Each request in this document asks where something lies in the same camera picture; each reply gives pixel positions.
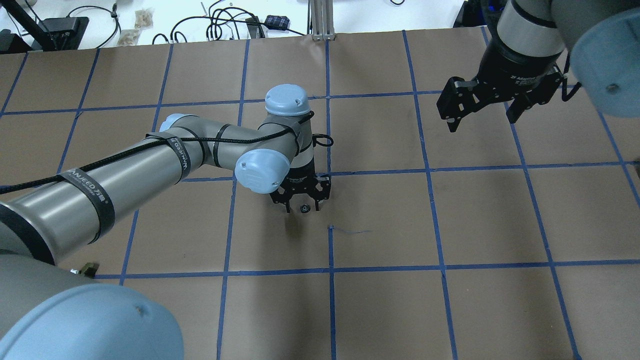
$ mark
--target white floor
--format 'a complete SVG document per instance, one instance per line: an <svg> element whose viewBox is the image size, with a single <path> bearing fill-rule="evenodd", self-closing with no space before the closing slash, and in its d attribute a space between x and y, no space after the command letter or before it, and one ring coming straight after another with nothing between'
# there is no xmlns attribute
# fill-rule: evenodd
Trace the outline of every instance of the white floor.
<svg viewBox="0 0 640 360"><path fill-rule="evenodd" d="M189 16L205 15L203 5L208 8L213 0L206 2L184 0L118 0L118 15L122 29L133 29L136 10L152 8L154 10L154 27L146 29L140 35L138 45L151 44L155 34L169 35L176 22ZM362 33L375 31L394 31L411 29L450 28L460 10L464 0L406 0L401 6L393 5L389 0L334 0L334 26L336 33ZM98 5L111 8L113 1L105 0L38 0L33 9L41 19L49 17L64 17L67 13L82 5ZM307 0L224 0L216 8L236 6L244 8L264 21L267 15L288 16L291 20L290 28L306 33ZM79 10L76 16L89 17L89 26L80 45L81 49L98 46L113 32L115 27L109 14L102 10ZM189 42L206 41L206 19L188 20L177 30L183 32ZM6 10L0 10L0 29L17 30L7 16ZM230 30L225 28L225 38L230 37ZM247 38L248 33L244 24L238 24L241 38ZM267 37L284 37L294 34L282 31L268 31ZM117 38L109 41L105 47L116 46ZM30 44L33 39L24 36Z"/></svg>

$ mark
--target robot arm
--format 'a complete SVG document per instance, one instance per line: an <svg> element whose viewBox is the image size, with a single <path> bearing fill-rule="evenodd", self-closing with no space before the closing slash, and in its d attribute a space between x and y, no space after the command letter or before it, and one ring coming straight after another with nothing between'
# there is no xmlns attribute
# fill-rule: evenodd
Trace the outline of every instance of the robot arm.
<svg viewBox="0 0 640 360"><path fill-rule="evenodd" d="M60 174L65 181L0 203L0 249L55 265L204 164L235 170L242 185L286 204L277 190L289 173L316 180L313 112L306 92L294 85L270 90L266 108L258 130L174 114L161 132L134 146L142 151L86 172L68 170ZM328 190L321 195L317 203L328 199Z"/></svg>
<svg viewBox="0 0 640 360"><path fill-rule="evenodd" d="M54 265L204 164L235 170L242 185L287 210L295 193L318 209L330 180L316 177L314 146L332 140L311 133L313 112L298 86L271 89L266 109L258 130L171 115L124 153L0 202L0 359L182 359L180 329L164 307ZM87 341L90 331L100 341Z"/></svg>
<svg viewBox="0 0 640 360"><path fill-rule="evenodd" d="M621 117L640 116L640 1L510 0L477 75L450 78L437 102L455 132L461 119L488 104L511 101L510 123L548 103L564 74L556 60L567 47L573 72L593 104Z"/></svg>

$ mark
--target black cable bundle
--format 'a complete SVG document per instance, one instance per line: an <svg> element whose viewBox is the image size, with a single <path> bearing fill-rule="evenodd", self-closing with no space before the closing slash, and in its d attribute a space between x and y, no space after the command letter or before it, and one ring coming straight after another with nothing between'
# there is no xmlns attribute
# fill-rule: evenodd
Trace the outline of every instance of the black cable bundle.
<svg viewBox="0 0 640 360"><path fill-rule="evenodd" d="M87 9L104 10L104 11L108 12L111 15L111 18L116 21L116 27L115 27L115 29L113 29L113 32L111 33L111 35L107 38L107 40L103 41L102 44L98 45L96 47L96 49L99 49L102 46L104 46L105 44L107 44L114 36L116 36L116 33L118 32L118 30L120 30L120 32L122 32L122 28L120 27L120 21L118 20L118 13L116 13L116 11L118 10L118 4L113 3L113 6L111 7L111 10L109 10L107 8L103 8L101 6L95 6L95 5L78 6L77 8L71 10L67 14L67 17L71 17L71 13L73 13L74 11L80 10L80 9L85 9L85 8L87 8Z"/></svg>
<svg viewBox="0 0 640 360"><path fill-rule="evenodd" d="M156 36L154 36L152 44L154 44L156 42L156 39L159 37L164 38L165 41L167 42L179 42L177 35L180 34L184 41L187 42L186 37L184 36L183 33L181 33L180 31L177 31L177 27L182 24L183 22L187 21L187 20L192 20L192 19L208 19L209 20L209 25L205 28L205 35L207 37L208 41L213 41L213 40L221 40L222 39L222 35L223 35L223 26L227 26L232 34L233 34L233 30L235 28L236 31L236 37L238 39L240 39L240 31L238 29L237 23L241 23L241 24L251 24L251 25L266 25L263 22L259 22L257 20L255 21L247 21L247 20L251 20L251 19L258 19L258 17L251 13L248 12L245 9L242 8L238 8L236 6L228 6L226 8L217 8L214 9L214 7L221 3L224 0L217 0L215 3L213 3L210 7L209 10L207 12L207 15L203 15L203 16L190 16L190 17L186 17L180 21L178 21L173 28L171 29L171 32L169 32L169 36L167 37L166 35L159 33ZM231 11L238 11L237 14L232 15ZM250 18L246 19L246 20L237 20L236 17L238 16L242 16L242 15L249 15ZM262 28L259 28L260 31L260 36L264 37L264 31L262 30ZM292 33L295 33L297 35L302 35L304 36L305 34L303 33L299 33L297 31L291 30L291 29L284 29L284 31L290 31Z"/></svg>

